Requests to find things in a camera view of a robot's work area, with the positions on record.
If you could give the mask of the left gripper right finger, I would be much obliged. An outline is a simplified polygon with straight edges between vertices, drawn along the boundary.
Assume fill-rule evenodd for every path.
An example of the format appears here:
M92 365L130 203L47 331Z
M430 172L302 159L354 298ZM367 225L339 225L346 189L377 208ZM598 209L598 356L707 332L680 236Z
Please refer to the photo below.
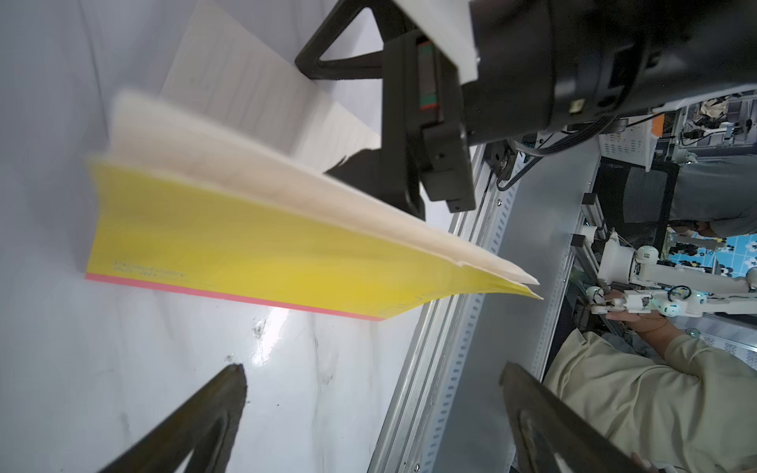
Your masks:
M641 472L522 366L500 378L520 472Z

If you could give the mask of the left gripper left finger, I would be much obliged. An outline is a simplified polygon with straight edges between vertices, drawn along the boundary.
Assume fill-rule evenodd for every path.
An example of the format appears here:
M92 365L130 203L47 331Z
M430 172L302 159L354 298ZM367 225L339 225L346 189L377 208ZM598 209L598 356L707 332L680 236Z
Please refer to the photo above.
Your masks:
M244 366L226 366L104 472L224 472L247 392Z

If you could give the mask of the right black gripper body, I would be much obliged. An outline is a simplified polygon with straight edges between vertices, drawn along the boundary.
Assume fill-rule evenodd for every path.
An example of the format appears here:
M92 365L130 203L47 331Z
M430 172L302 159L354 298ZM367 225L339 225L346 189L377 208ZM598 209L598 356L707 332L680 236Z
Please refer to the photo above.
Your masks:
M420 196L451 213L476 206L457 67L420 31L388 41L382 59L380 199L423 213Z

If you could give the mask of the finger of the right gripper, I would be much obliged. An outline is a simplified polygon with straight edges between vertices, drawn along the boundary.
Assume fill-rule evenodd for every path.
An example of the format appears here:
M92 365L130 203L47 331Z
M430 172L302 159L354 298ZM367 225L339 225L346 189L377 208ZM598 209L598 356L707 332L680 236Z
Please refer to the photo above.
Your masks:
M347 35L360 14L369 11L380 35L376 51L349 53ZM402 12L393 1L338 1L295 59L295 65L313 80L379 80L382 49L402 35Z
M363 149L325 172L413 217L425 220L418 171L408 157L386 156L382 149Z

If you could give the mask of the yellow cover notebook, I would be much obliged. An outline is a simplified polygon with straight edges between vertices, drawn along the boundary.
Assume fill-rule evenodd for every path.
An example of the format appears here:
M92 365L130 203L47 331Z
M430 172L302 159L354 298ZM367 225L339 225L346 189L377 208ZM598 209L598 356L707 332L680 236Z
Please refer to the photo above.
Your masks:
M88 279L368 320L464 294L531 296L522 268L326 175L380 137L201 2L159 98L119 93L90 166Z

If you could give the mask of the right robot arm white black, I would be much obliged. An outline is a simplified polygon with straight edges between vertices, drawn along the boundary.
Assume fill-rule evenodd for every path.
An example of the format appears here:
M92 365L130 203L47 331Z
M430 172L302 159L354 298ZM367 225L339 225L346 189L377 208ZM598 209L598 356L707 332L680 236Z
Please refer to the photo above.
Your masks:
M331 170L414 217L476 206L469 149L756 80L752 1L340 1L296 59L315 80L382 83L382 145Z

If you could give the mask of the person in beige shirt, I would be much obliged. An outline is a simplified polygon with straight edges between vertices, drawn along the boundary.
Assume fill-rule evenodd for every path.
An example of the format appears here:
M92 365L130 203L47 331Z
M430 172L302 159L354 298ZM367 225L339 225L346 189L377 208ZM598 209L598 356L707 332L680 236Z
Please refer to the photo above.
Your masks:
M756 469L756 372L656 311L613 311L658 354L573 330L544 384L623 453L681 472Z

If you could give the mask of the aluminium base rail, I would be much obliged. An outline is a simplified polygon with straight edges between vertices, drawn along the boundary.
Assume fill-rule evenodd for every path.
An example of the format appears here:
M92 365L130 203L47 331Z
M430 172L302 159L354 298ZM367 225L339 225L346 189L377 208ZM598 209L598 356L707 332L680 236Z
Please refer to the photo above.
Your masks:
M597 140L548 158L500 191L474 156L477 209L451 232L526 270L534 298L462 295L424 307L369 468L507 472L516 446L500 388L515 363L541 378L574 262L571 240L599 168Z

